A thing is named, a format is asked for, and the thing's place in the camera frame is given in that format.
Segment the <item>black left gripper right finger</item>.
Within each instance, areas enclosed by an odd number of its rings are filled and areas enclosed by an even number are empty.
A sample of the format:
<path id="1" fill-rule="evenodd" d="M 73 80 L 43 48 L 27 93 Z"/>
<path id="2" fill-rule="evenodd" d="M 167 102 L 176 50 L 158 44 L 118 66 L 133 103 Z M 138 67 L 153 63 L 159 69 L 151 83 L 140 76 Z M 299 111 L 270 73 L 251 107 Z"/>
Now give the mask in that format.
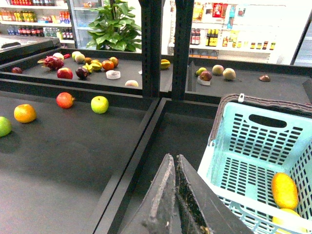
<path id="1" fill-rule="evenodd" d="M 183 155 L 177 156 L 176 198 L 183 234 L 251 234 Z"/>

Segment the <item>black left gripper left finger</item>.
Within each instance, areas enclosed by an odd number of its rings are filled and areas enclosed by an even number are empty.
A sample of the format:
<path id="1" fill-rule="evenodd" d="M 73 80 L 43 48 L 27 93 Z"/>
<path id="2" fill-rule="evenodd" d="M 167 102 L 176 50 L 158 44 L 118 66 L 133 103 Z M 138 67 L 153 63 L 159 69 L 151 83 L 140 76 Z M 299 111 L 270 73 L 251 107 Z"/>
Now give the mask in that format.
<path id="1" fill-rule="evenodd" d="M 147 161 L 126 214 L 121 234 L 176 233 L 176 167 L 171 154 Z"/>

